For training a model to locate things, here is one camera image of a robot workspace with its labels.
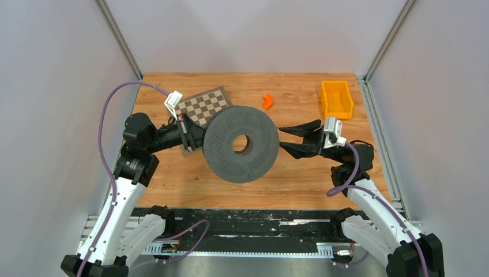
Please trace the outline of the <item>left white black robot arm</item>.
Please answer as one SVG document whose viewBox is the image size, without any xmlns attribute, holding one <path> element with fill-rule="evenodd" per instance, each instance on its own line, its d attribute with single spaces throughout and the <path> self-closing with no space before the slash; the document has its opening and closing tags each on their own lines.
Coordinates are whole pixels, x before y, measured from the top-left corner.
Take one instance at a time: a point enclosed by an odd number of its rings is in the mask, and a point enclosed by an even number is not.
<svg viewBox="0 0 489 277">
<path fill-rule="evenodd" d="M 77 254 L 67 255 L 61 269 L 67 276 L 128 276 L 143 250 L 153 242 L 180 242 L 175 213 L 155 205 L 127 236 L 124 229 L 136 203 L 147 189 L 158 165 L 155 153 L 183 145 L 195 150 L 203 145 L 205 128 L 187 114 L 156 128 L 144 113 L 125 121 L 125 143 L 114 171 L 109 171 L 111 189 L 90 235 Z"/>
</svg>

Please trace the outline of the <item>dark grey cable spool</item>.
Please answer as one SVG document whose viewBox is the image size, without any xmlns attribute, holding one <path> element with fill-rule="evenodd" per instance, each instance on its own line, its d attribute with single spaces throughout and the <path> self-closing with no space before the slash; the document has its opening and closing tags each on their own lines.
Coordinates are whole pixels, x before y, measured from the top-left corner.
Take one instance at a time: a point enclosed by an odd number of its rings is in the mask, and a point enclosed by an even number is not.
<svg viewBox="0 0 489 277">
<path fill-rule="evenodd" d="M 278 130 L 257 108 L 227 107 L 207 123 L 202 151 L 220 179 L 235 184 L 254 182 L 268 173 L 278 157 Z"/>
</svg>

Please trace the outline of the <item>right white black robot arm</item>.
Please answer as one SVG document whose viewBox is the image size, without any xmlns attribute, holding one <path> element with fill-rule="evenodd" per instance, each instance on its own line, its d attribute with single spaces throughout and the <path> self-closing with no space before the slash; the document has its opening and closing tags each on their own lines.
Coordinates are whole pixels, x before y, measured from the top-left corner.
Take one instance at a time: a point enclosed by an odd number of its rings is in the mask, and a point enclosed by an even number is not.
<svg viewBox="0 0 489 277">
<path fill-rule="evenodd" d="M 367 173 L 373 168 L 374 146 L 362 140 L 348 141 L 341 134 L 342 127 L 338 118 L 328 117 L 279 128 L 303 139 L 300 144 L 280 142 L 293 158 L 321 156 L 339 162 L 331 168 L 334 187 L 326 195 L 343 194 L 368 217 L 364 220 L 351 208 L 336 212 L 329 225 L 332 238 L 360 244 L 385 267 L 388 276 L 444 276 L 441 240 L 415 227 L 384 198 Z"/>
</svg>

